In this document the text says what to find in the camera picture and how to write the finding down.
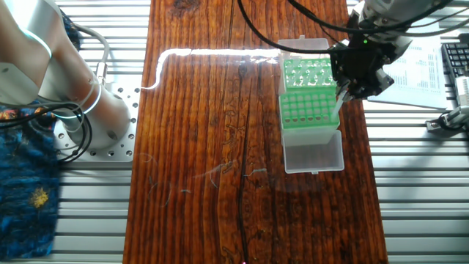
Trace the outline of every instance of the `plastic lid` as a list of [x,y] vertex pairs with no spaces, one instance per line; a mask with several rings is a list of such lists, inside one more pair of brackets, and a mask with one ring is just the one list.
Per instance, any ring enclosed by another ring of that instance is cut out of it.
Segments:
[[344,170],[342,134],[336,131],[327,144],[286,146],[284,137],[285,172],[329,172]]

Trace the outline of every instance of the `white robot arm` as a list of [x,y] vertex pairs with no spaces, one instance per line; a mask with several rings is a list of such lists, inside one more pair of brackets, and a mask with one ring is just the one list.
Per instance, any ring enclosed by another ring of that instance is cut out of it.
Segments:
[[[68,39],[54,0],[0,0],[0,103],[41,98],[81,105],[93,130],[91,148],[108,147],[127,132],[127,106],[110,93]],[[74,142],[82,130],[71,110],[54,112]]]

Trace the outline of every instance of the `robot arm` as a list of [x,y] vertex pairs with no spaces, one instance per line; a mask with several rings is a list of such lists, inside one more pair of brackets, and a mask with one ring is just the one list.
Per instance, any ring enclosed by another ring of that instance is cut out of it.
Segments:
[[[365,0],[354,8],[347,27],[374,29],[377,26],[397,25],[439,3],[435,0]],[[384,73],[383,65],[389,65],[402,56],[412,39],[388,33],[349,34],[349,39],[346,45],[333,48],[363,51],[331,56],[333,76],[338,83],[337,94],[346,92],[344,101],[379,95],[394,83]]]
[[[0,0],[0,40],[0,103],[24,105],[38,96],[77,103],[91,122],[91,148],[110,146],[125,135],[127,106],[78,54],[54,0]],[[80,142],[83,131],[74,113],[54,114]]]

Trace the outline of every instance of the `wooden table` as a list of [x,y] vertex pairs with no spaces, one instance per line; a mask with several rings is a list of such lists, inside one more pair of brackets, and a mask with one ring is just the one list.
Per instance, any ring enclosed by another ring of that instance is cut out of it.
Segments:
[[[285,0],[244,2],[272,40],[324,37]],[[301,2],[347,21],[345,0]],[[287,175],[276,61],[173,48],[270,49],[236,1],[152,1],[143,85],[163,72],[141,96],[124,263],[386,263],[361,103],[341,110],[343,172]]]

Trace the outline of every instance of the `metal mounting plate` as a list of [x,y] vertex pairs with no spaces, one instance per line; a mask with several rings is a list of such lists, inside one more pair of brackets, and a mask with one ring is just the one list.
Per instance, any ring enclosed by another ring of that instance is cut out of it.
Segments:
[[[101,150],[87,150],[86,153],[73,162],[74,164],[133,161],[141,90],[139,88],[121,87],[119,84],[106,84],[106,89],[120,96],[128,106],[131,118],[128,132],[110,147]],[[57,121],[53,132],[56,137],[54,146],[57,149],[58,158],[70,155],[73,150],[63,149],[75,146],[75,143],[68,136],[62,121]]]

